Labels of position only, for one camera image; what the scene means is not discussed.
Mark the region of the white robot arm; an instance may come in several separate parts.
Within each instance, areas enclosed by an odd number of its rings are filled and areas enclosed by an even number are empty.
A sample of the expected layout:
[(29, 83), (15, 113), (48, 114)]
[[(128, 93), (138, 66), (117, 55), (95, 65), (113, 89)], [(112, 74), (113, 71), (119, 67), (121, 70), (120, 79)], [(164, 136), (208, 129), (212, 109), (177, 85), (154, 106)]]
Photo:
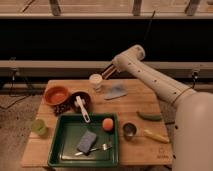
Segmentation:
[(172, 171), (213, 171), (213, 93), (198, 92), (145, 65), (142, 46), (116, 55), (118, 72), (127, 71), (176, 109)]

